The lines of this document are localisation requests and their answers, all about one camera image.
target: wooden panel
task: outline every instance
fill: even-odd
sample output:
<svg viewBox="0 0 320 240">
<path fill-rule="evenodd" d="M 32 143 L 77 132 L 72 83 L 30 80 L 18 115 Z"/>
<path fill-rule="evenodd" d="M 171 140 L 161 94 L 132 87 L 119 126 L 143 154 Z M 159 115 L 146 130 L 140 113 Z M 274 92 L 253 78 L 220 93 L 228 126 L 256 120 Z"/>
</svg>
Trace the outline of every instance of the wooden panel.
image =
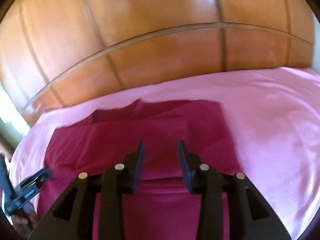
<svg viewBox="0 0 320 240">
<path fill-rule="evenodd" d="M 49 89 L 24 109 L 21 115 L 30 126 L 33 126 L 45 111 L 62 107 L 52 90 Z"/>
<path fill-rule="evenodd" d="M 46 82 L 31 56 L 25 40 L 16 1 L 0 24 L 0 61 L 16 76 L 28 98 L 33 98 Z"/>
<path fill-rule="evenodd" d="M 251 29 L 225 29 L 227 70 L 284 66 L 287 38 Z"/>
<path fill-rule="evenodd" d="M 314 43 L 314 26 L 312 10 L 305 0 L 288 0 L 290 14 L 290 33 Z"/>
<path fill-rule="evenodd" d="M 12 103 L 20 112 L 22 108 L 28 103 L 28 101 L 23 95 L 23 93 L 21 92 L 10 70 L 6 67 L 3 67 L 1 62 L 0 62 L 0 81 L 2 86 L 4 87 L 4 90 L 9 95 Z"/>
<path fill-rule="evenodd" d="M 223 20 L 287 32 L 284 0 L 221 0 Z"/>
<path fill-rule="evenodd" d="M 88 0 L 106 44 L 154 30 L 217 22 L 215 0 Z"/>
<path fill-rule="evenodd" d="M 221 71 L 220 30 L 197 30 L 141 41 L 110 54 L 126 88 Z"/>
<path fill-rule="evenodd" d="M 121 90 L 106 56 L 77 69 L 53 87 L 67 106 Z"/>
<path fill-rule="evenodd" d="M 22 13 L 49 80 L 102 49 L 80 0 L 22 0 Z"/>
<path fill-rule="evenodd" d="M 291 39 L 290 53 L 289 53 L 289 67 L 307 68 L 311 67 L 313 57 L 312 45 Z"/>
</svg>

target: pink fabric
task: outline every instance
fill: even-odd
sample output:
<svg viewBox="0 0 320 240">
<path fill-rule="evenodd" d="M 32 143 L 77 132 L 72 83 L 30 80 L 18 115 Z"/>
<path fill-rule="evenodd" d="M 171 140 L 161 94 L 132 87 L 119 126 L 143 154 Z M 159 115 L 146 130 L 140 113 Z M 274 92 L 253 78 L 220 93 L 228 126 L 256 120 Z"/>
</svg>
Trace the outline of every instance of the pink fabric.
<svg viewBox="0 0 320 240">
<path fill-rule="evenodd" d="M 43 167 L 56 127 L 79 122 L 98 108 L 120 108 L 138 98 L 220 102 L 241 169 L 292 239 L 304 231 L 320 206 L 320 76 L 312 70 L 282 67 L 196 76 L 45 113 L 13 156 L 12 182 L 17 184 Z"/>
<path fill-rule="evenodd" d="M 103 173 L 135 151 L 141 139 L 146 143 L 146 154 L 140 185 L 134 196 L 123 196 L 127 239 L 194 240 L 200 196 L 190 195 L 183 184 L 178 142 L 184 140 L 190 151 L 218 171 L 240 171 L 220 106 L 211 101 L 138 100 L 123 109 L 95 111 L 76 125 L 56 129 L 44 159 L 53 177 L 42 188 L 38 214 L 44 215 L 79 173 Z"/>
</svg>

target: wooden headboard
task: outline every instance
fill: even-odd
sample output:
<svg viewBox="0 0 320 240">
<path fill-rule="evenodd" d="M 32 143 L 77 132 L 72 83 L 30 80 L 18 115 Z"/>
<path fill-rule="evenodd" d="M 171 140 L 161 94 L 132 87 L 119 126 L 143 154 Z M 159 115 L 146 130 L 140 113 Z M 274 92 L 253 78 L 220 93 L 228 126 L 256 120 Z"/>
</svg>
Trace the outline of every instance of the wooden headboard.
<svg viewBox="0 0 320 240">
<path fill-rule="evenodd" d="M 15 0 L 0 80 L 33 125 L 44 111 L 222 71 L 310 67 L 305 0 Z"/>
</svg>

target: maroon fabric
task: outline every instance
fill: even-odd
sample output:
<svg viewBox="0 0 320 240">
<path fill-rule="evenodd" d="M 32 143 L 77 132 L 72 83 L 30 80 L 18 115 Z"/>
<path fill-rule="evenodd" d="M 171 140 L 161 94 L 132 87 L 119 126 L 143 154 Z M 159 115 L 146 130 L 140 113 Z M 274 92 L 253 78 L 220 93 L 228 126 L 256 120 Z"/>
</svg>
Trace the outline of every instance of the maroon fabric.
<svg viewBox="0 0 320 240">
<path fill-rule="evenodd" d="M 140 140 L 146 143 L 141 182 L 135 195 L 123 196 L 127 239 L 195 239 L 200 196 L 190 195 L 183 184 L 178 141 L 185 140 L 189 151 L 220 172 L 240 170 L 219 104 L 204 100 L 138 100 L 122 109 L 97 110 L 78 124 L 56 129 L 44 160 L 53 177 L 41 190 L 39 215 L 78 173 L 104 172 L 135 151 Z M 95 212 L 95 239 L 97 218 Z"/>
</svg>

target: silver screw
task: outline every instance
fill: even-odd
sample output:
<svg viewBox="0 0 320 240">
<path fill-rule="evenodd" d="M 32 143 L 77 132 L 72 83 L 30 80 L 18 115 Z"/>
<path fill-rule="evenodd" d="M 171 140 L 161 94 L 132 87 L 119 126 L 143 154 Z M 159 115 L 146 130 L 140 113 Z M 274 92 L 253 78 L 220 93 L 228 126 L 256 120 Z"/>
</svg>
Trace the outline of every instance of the silver screw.
<svg viewBox="0 0 320 240">
<path fill-rule="evenodd" d="M 200 169 L 202 170 L 202 171 L 207 171 L 208 169 L 209 169 L 210 167 L 209 167 L 209 165 L 208 164 L 201 164 L 200 165 Z"/>
<path fill-rule="evenodd" d="M 244 179 L 244 178 L 245 178 L 245 174 L 244 174 L 243 172 L 237 172 L 237 173 L 236 173 L 236 177 L 237 177 L 238 179 Z"/>
<path fill-rule="evenodd" d="M 118 163 L 115 165 L 115 169 L 117 171 L 123 170 L 124 169 L 124 165 L 122 163 Z"/>
<path fill-rule="evenodd" d="M 79 175 L 78 175 L 79 179 L 85 179 L 86 177 L 88 177 L 88 173 L 86 172 L 81 172 Z"/>
</svg>

